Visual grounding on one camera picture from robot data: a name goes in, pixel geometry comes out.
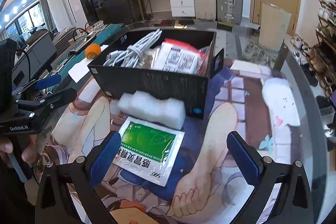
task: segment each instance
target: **human hand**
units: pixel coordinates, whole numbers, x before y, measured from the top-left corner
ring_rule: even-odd
[[[210,188],[210,173],[197,174],[192,170],[178,182],[167,216],[182,217],[201,211],[207,203]]]
[[[37,135],[28,135],[29,145],[22,152],[22,160],[28,164],[32,164],[36,159],[36,138]],[[10,160],[7,154],[13,152],[13,145],[8,138],[2,137],[0,138],[0,156],[4,163],[10,166]]]

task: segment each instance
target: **blue gripper pad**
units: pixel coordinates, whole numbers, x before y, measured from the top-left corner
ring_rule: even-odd
[[[53,75],[53,76],[38,80],[34,88],[36,90],[43,90],[50,86],[57,85],[61,83],[61,81],[62,81],[62,78],[60,75]]]
[[[231,132],[227,136],[226,144],[247,184],[255,187],[258,186],[261,175],[260,169],[244,148],[244,146],[247,147],[247,144],[242,137],[240,137],[237,132]]]
[[[118,153],[120,146],[121,137],[120,134],[116,132],[90,167],[89,185],[92,188],[103,181],[103,178],[114,160],[114,157]]]

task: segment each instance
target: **metal screw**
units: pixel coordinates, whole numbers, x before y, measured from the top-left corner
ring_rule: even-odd
[[[296,161],[295,161],[295,165],[296,165],[297,167],[302,167],[302,162],[300,162],[299,160],[296,160]]]
[[[272,158],[269,157],[269,156],[265,156],[265,157],[263,157],[263,160],[264,160],[264,162],[266,162],[266,163],[268,163],[268,164],[270,164],[270,163],[272,162]]]
[[[79,164],[81,164],[84,161],[85,161],[85,157],[84,156],[79,156],[78,158],[76,158],[76,162],[78,162]]]
[[[47,164],[45,165],[46,167],[52,167],[54,165],[53,161],[48,161]]]

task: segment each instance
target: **suitcase handle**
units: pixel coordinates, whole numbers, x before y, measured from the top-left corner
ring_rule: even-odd
[[[236,0],[233,0],[233,4],[231,7],[234,7],[234,6],[236,6]]]
[[[220,52],[213,59],[211,78],[214,77],[217,73],[219,73],[223,69],[223,66],[224,66],[224,49],[221,49]]]

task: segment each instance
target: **green label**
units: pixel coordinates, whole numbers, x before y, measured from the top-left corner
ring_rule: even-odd
[[[121,146],[152,160],[167,159],[175,135],[158,129],[130,122],[121,139]]]

